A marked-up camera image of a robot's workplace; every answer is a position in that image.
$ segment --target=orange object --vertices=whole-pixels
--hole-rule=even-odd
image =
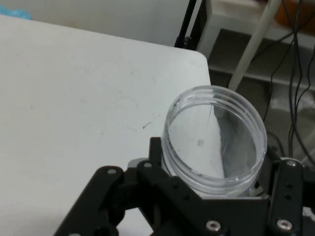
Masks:
[[[287,5],[287,8],[288,8],[288,11],[290,14],[290,18],[292,19],[292,22],[294,23],[296,11],[298,8],[298,0],[284,0],[284,1]],[[302,6],[300,8],[298,21],[297,21],[298,26],[304,24],[314,14],[315,14],[315,5],[311,4],[310,2],[307,3],[305,1],[303,1]],[[291,27],[283,4],[280,5],[279,11],[275,16],[275,19],[281,25]],[[306,32],[315,33],[315,16],[301,30],[306,31]]]

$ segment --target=blue object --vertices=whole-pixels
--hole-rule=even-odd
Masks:
[[[0,5],[0,14],[5,15],[5,16],[13,16],[13,17],[18,17],[22,19],[32,19],[32,15],[28,13],[26,10],[22,9],[16,9],[16,10],[9,10],[4,6]]]

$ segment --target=white pole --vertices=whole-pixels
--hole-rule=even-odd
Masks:
[[[269,0],[264,12],[262,13],[256,30],[252,34],[252,37],[242,55],[242,58],[238,62],[230,83],[228,84],[229,89],[234,91],[237,89],[262,39],[264,38],[265,32],[267,31],[270,23],[273,21],[280,4],[281,0]]]

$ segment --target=white wall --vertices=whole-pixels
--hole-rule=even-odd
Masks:
[[[0,0],[36,21],[174,46],[189,0]]]

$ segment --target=black metal bracket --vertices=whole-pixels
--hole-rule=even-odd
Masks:
[[[125,211],[136,207],[155,236],[302,235],[303,203],[314,207],[315,173],[298,162],[266,158],[259,181],[268,198],[203,200],[161,168],[161,155],[160,138],[151,138],[149,159],[137,167],[98,169],[54,235],[118,236]]]

